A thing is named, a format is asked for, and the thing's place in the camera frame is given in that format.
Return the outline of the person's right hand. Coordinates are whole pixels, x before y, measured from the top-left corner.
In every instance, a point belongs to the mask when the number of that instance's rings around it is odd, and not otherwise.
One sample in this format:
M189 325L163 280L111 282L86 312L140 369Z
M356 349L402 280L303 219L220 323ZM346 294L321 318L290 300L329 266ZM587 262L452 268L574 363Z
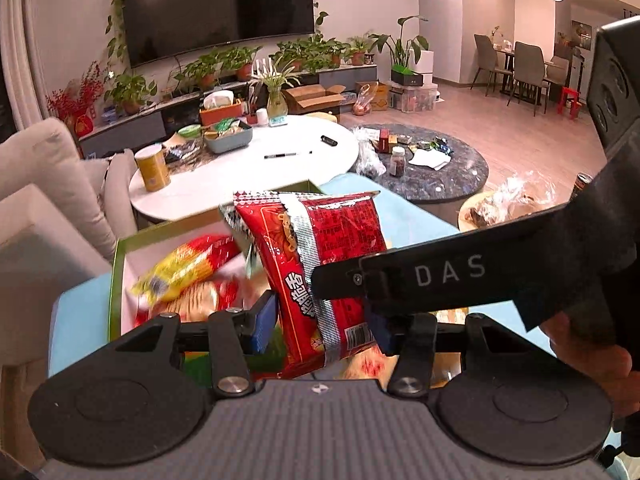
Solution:
M559 313L540 326L556 357L593 379L608 395L615 418L639 411L639 373L629 352L620 346L600 346L575 335L570 319Z

